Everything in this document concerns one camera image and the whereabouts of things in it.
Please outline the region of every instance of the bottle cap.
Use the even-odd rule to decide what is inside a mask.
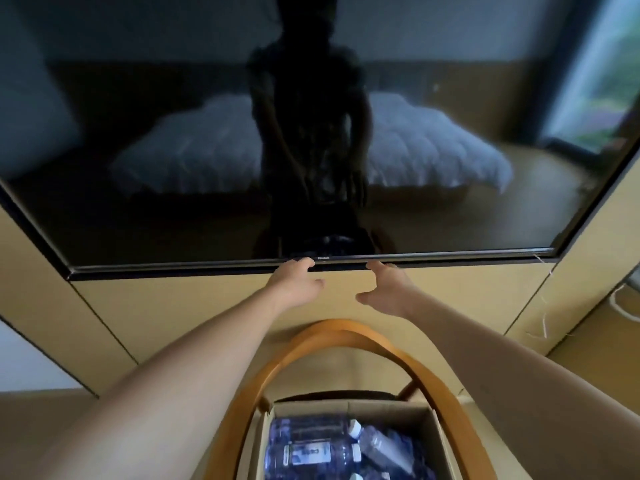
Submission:
[[[362,461],[362,451],[360,451],[360,445],[357,443],[354,443],[351,445],[351,450],[353,451],[353,460],[356,463],[359,463]]]
[[[354,440],[357,440],[362,433],[362,425],[358,422],[357,419],[352,419],[349,421],[349,428],[347,429],[347,433]]]

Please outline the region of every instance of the orange wooden armrest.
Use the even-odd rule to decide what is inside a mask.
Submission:
[[[465,480],[497,477],[476,430],[448,387],[432,371],[362,323],[325,320],[295,336],[287,347],[246,384],[229,405],[213,444],[204,480],[235,480],[247,431],[262,393],[277,373],[300,357],[329,347],[351,347],[386,357],[402,367],[436,411]],[[405,394],[412,387],[405,388]]]

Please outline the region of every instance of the cardboard box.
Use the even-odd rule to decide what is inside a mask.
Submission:
[[[256,429],[249,480],[264,480],[264,454],[271,421],[277,417],[345,413],[350,419],[377,428],[393,428],[422,441],[425,459],[438,480],[453,480],[451,459],[444,446],[444,432],[435,412],[425,403],[401,401],[331,400],[277,403],[262,414]]]

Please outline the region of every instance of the flat screen tv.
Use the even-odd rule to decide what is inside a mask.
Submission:
[[[554,259],[640,0],[0,0],[0,194],[70,279]]]

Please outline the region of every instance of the white bedding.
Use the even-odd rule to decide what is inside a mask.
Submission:
[[[446,114],[397,94],[372,93],[370,184],[387,187],[491,185],[503,192],[509,161]],[[126,195],[228,193],[260,181],[262,143],[248,95],[220,95],[203,108],[166,116],[120,153],[111,175]]]

